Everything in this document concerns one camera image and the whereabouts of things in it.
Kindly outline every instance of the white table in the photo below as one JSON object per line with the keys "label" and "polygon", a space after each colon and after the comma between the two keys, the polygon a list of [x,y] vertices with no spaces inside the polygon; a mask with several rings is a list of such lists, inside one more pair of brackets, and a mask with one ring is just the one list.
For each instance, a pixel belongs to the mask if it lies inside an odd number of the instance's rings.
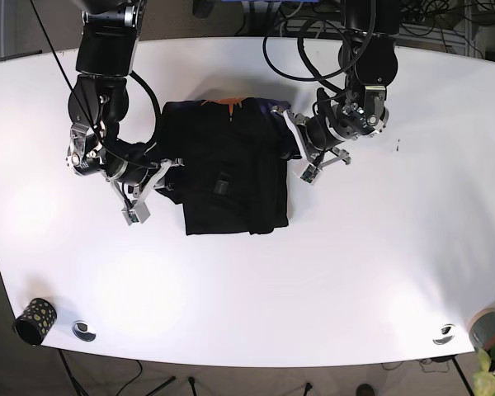
{"label": "white table", "polygon": [[[308,43],[322,73],[338,48]],[[294,40],[269,50],[308,75]],[[76,54],[59,53],[73,82]],[[462,322],[495,300],[495,64],[397,54],[388,129],[347,144],[352,165],[315,187],[290,176],[290,227],[265,236],[187,237],[181,206],[157,194],[152,217],[129,228],[101,176],[66,167],[69,92],[52,57],[0,64],[0,270],[15,315],[45,297],[59,312],[46,346],[196,365],[471,351]],[[134,70],[161,103],[259,96],[309,114],[317,88],[274,74],[259,39],[146,42]],[[147,139],[152,105],[133,81],[129,92],[121,130]],[[76,320],[94,342],[72,334]],[[457,335],[437,346],[446,323]]]}

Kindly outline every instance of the black cylinder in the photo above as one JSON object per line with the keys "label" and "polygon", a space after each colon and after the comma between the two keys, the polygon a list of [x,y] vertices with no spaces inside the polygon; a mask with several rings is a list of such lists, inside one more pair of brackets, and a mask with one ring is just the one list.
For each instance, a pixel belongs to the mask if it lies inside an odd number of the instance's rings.
{"label": "black cylinder", "polygon": [[33,299],[16,318],[13,328],[22,341],[38,346],[57,320],[57,311],[45,299]]}

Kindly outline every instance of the black fabric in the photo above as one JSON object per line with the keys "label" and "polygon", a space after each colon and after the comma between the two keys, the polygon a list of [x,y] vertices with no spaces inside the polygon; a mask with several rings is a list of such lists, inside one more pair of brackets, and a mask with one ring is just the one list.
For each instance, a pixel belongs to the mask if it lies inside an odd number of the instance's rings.
{"label": "black fabric", "polygon": [[277,104],[289,106],[256,98],[165,105],[158,149],[184,166],[169,171],[160,192],[183,204],[187,235],[264,234],[288,225],[286,159],[297,147],[271,113]]}

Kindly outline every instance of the cable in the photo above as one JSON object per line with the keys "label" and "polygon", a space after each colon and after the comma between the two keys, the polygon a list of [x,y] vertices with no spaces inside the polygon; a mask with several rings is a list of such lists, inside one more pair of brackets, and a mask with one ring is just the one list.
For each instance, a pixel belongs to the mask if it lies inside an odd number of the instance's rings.
{"label": "cable", "polygon": [[[303,26],[301,27],[300,31],[299,31],[299,36],[297,38],[297,50],[299,51],[299,56],[301,58],[301,60],[303,61],[304,63],[304,66],[306,66],[306,68],[311,72],[311,74],[315,77],[315,78],[318,78],[321,76],[321,73],[314,67],[314,64],[312,64],[312,62],[310,61],[310,59],[308,58],[308,55],[306,54],[306,50],[304,48],[304,36],[306,35],[306,32],[308,31],[308,29],[316,22],[316,21],[322,21],[322,22],[325,22],[324,19],[322,19],[321,17],[317,17],[316,19],[311,19],[309,21],[306,21]],[[328,22],[328,24],[333,27],[341,36],[342,40],[344,41],[344,43],[346,44],[347,48],[350,48],[350,43],[348,42],[347,38],[343,35],[342,31],[339,30],[335,25],[333,25],[332,23]],[[342,92],[342,89],[335,86],[334,84],[332,84],[331,82],[328,82],[328,81],[319,81],[321,83],[321,85],[325,86],[326,88],[334,91],[336,94],[340,94]]]}
{"label": "cable", "polygon": [[121,183],[121,190],[119,191],[119,193],[121,194],[121,197],[125,201],[126,209],[128,209],[128,210],[132,209],[132,203],[130,202],[129,197],[126,196],[126,194],[125,194],[125,183],[124,182]]}
{"label": "cable", "polygon": [[456,371],[459,373],[459,376],[462,379],[462,382],[464,383],[464,386],[465,386],[466,390],[468,391],[469,396],[475,396],[473,390],[471,389],[471,386],[469,386],[468,380],[465,378],[464,372],[460,368],[459,362],[456,361],[456,356],[453,356],[451,358],[451,360],[453,361],[453,364],[455,365]]}
{"label": "cable", "polygon": [[[59,58],[57,57],[57,54],[55,53],[55,49],[53,48],[53,44],[51,44],[50,37],[48,36],[48,33],[46,32],[46,29],[44,28],[44,24],[42,23],[42,20],[40,19],[39,12],[36,11],[36,7],[35,7],[35,4],[33,3],[33,0],[30,0],[30,3],[31,3],[31,7],[33,8],[33,11],[35,12],[36,19],[39,22],[40,29],[42,29],[42,33],[44,33],[44,37],[46,38],[46,41],[48,42],[48,45],[51,48],[51,53],[53,54],[55,61],[57,62],[57,65],[59,66],[60,72],[63,74],[63,77],[66,80],[66,83],[68,84],[69,90],[72,92],[73,96],[75,97],[75,100],[79,104],[79,107],[81,108],[82,113],[85,116],[87,116],[87,112],[84,110],[83,104],[78,100],[77,94],[73,90],[72,84],[68,80],[68,76],[66,75],[66,72],[64,72],[63,65],[60,64]],[[90,127],[93,128],[93,121],[88,119],[88,117],[87,117],[87,121],[90,124]]]}
{"label": "cable", "polygon": [[475,47],[473,44],[471,44],[469,42],[469,40],[466,39],[465,36],[461,35],[458,31],[456,31],[455,28],[453,28],[451,25],[449,25],[449,23],[446,21],[446,19],[442,15],[439,15],[438,17],[443,22],[445,22],[446,25],[449,26],[449,28],[451,29],[451,31],[453,32],[454,35],[456,35],[457,37],[460,37],[461,39],[464,39],[464,41],[466,42],[467,45],[469,45],[471,48],[473,48],[475,51],[477,51],[480,54],[480,56],[482,57],[482,59],[485,59],[484,54],[482,53],[482,51],[480,49],[478,49],[477,47]]}
{"label": "cable", "polygon": [[405,362],[404,362],[404,361],[400,361],[400,363],[399,363],[397,366],[392,367],[392,368],[390,368],[390,369],[386,368],[386,367],[384,366],[384,363],[382,363],[382,364],[381,364],[381,368],[382,368],[383,370],[385,370],[385,371],[395,371],[395,370],[399,369],[399,368],[402,366],[402,364],[403,364],[403,363],[405,363]]}
{"label": "cable", "polygon": [[240,33],[244,30],[244,27],[246,27],[246,22],[248,19],[246,18],[246,13],[243,13],[243,18],[242,18],[242,25],[240,26],[240,29],[237,30],[237,32],[234,34],[235,37],[239,36]]}
{"label": "cable", "polygon": [[136,361],[136,362],[139,365],[139,373],[133,379],[131,379],[129,382],[124,384],[123,387],[121,389],[119,389],[119,392],[117,392],[117,394],[115,394],[115,396],[119,396],[120,393],[123,392],[123,389],[125,389],[127,386],[132,384],[134,381],[136,381],[139,378],[139,376],[143,373],[143,366],[141,365],[141,362],[140,361]]}
{"label": "cable", "polygon": [[426,35],[429,35],[432,33],[432,31],[435,29],[436,26],[436,20],[433,18],[432,20],[432,26],[429,28],[429,31],[426,31],[423,34],[420,33],[415,33],[414,31],[411,31],[408,27],[406,27],[403,23],[401,24],[402,28],[406,30],[409,34],[414,35],[415,37],[425,37]]}
{"label": "cable", "polygon": [[154,124],[154,132],[152,133],[150,140],[145,144],[145,147],[147,148],[145,150],[145,153],[147,153],[158,142],[162,109],[159,106],[158,98],[156,97],[156,94],[149,87],[149,85],[134,71],[130,73],[130,76],[145,90],[145,92],[147,92],[148,97],[150,97],[150,100],[152,101],[152,106],[154,108],[154,116],[156,117],[156,122]]}
{"label": "cable", "polygon": [[446,371],[441,371],[441,370],[426,371],[425,366],[431,365],[432,363],[434,363],[434,362],[431,359],[422,359],[422,360],[418,361],[418,364],[422,368],[422,373],[425,373],[425,374],[431,374],[431,373],[447,374],[447,373],[449,373],[449,371],[450,371],[449,361],[446,362],[447,363],[447,370]]}
{"label": "cable", "polygon": [[444,50],[446,51],[447,54],[449,54],[449,50],[447,49],[447,44],[446,44],[446,37],[444,36],[444,30],[442,29],[442,26],[440,27],[440,33],[442,34],[442,43],[444,43]]}
{"label": "cable", "polygon": [[[294,17],[295,15],[297,15],[297,13],[300,11],[301,7],[303,6],[303,2],[295,9],[295,11],[293,11],[291,14],[289,15],[286,15],[284,14],[284,18],[285,19],[289,19],[291,17]],[[282,30],[284,28],[284,22],[280,24],[280,28],[279,28],[279,32],[280,32],[280,37],[282,37]]]}
{"label": "cable", "polygon": [[79,382],[73,377],[72,371],[69,369],[68,362],[66,361],[66,357],[64,357],[64,353],[62,349],[58,349],[60,360],[63,362],[64,369],[66,369],[66,373],[68,374],[69,380],[71,381],[77,396],[88,396],[83,387],[79,384]]}
{"label": "cable", "polygon": [[[286,18],[286,21],[289,20],[295,20],[295,19],[304,19],[301,16],[293,16],[291,18]],[[345,66],[340,68],[334,73],[330,73],[326,76],[318,76],[318,77],[313,77],[313,78],[302,78],[302,77],[296,77],[296,76],[291,76],[289,74],[281,72],[271,61],[270,58],[267,54],[267,41],[269,39],[270,31],[266,34],[264,37],[264,40],[262,41],[262,52],[264,54],[264,59],[266,60],[268,66],[273,70],[275,73],[279,74],[280,76],[284,78],[288,78],[289,80],[293,81],[300,81],[300,82],[319,82],[319,81],[324,81],[328,80],[329,78],[333,78],[338,76],[341,73],[345,73],[347,70],[349,70],[351,67],[353,67],[356,62],[360,59],[360,57],[364,54],[366,47],[369,45],[370,40],[372,40],[372,35],[374,34],[374,28],[375,28],[375,23],[376,23],[376,0],[370,0],[370,24],[369,28],[366,32],[366,38],[363,41],[363,45],[361,46],[360,50],[356,54],[356,56]]]}

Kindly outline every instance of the floor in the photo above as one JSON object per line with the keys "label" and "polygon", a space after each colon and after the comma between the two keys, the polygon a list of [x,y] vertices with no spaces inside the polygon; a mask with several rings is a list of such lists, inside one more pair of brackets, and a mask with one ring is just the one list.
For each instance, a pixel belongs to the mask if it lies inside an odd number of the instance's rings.
{"label": "floor", "polygon": [[[35,0],[57,50],[78,47],[81,40],[80,13],[69,0]],[[218,3],[210,19],[191,15],[191,0],[148,0],[142,39],[191,36],[228,36],[241,26],[239,3]],[[16,52],[43,50],[48,46],[27,0],[17,0]],[[56,350],[23,344],[12,332],[14,317],[0,277],[0,396],[74,395]],[[93,395],[115,395],[139,372],[135,361],[65,352],[73,373]],[[470,378],[477,364],[474,354],[458,356]],[[304,384],[313,384],[312,396],[355,394],[364,382],[381,396],[467,394],[454,366],[410,361],[387,365],[322,367],[315,369],[238,369],[170,365],[144,362],[144,372],[122,395],[145,395],[171,375],[177,380],[159,394],[190,395],[187,377],[196,377],[200,396],[302,396]]]}
{"label": "floor", "polygon": [[[35,0],[56,50],[79,47],[83,22],[70,0]],[[192,16],[192,0],[148,0],[141,40],[231,36],[243,22],[240,2],[217,2],[208,19]],[[16,52],[49,51],[28,0],[16,0]]]}

